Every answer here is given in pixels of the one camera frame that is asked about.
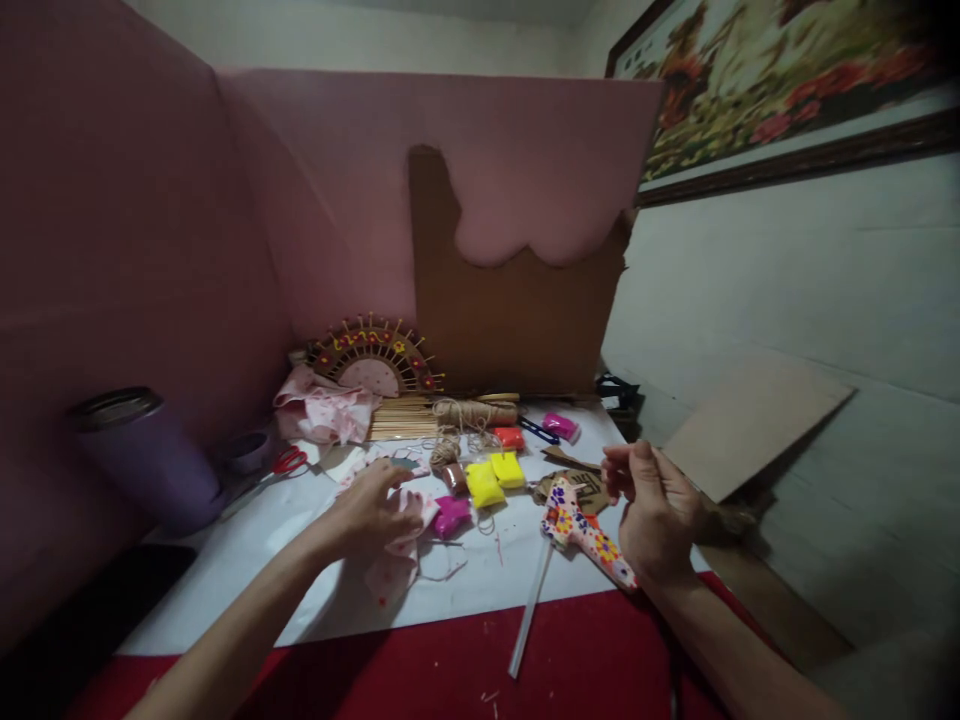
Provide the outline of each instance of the tumbler lid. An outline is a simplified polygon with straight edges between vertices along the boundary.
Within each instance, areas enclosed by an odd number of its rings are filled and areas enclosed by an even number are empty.
[[[163,398],[148,387],[123,388],[97,395],[67,411],[78,432],[97,432],[126,425],[163,405]]]

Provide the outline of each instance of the white plastic stick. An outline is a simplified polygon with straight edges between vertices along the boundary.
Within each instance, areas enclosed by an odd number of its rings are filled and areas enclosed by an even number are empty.
[[[530,587],[530,597],[527,599],[527,607],[523,611],[523,621],[520,623],[520,633],[517,635],[517,644],[513,647],[513,657],[510,658],[510,677],[514,680],[520,674],[520,661],[523,660],[523,649],[527,645],[527,635],[530,633],[530,623],[533,622],[533,610],[537,607],[540,600],[540,588],[543,587],[543,579],[547,576],[547,565],[550,564],[550,551],[553,545],[550,538],[543,539],[543,549],[540,551],[540,567],[534,576],[533,585]]]

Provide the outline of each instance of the wrist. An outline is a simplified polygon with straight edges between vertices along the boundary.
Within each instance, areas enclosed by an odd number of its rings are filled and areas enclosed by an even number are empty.
[[[308,527],[284,548],[292,562],[319,575],[328,565],[340,560],[342,542],[326,528]]]
[[[667,606],[682,607],[704,588],[692,566],[688,571],[668,577],[641,577],[640,582],[647,596],[661,609]]]

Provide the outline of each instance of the red tablecloth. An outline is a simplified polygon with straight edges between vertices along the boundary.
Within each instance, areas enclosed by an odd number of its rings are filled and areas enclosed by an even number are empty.
[[[760,632],[715,575],[701,578]],[[507,666],[522,615],[512,608],[274,650],[238,717],[667,720],[671,657],[680,667],[678,717],[724,717],[690,661],[668,650],[642,595],[540,604],[514,682]],[[123,717],[176,660],[115,657],[67,717]]]

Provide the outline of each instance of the red scissors handle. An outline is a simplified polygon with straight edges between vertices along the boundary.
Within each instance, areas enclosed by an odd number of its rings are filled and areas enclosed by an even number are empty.
[[[293,472],[298,467],[305,465],[306,462],[307,454],[303,450],[290,447],[280,453],[280,457],[273,464],[273,472],[277,475]]]

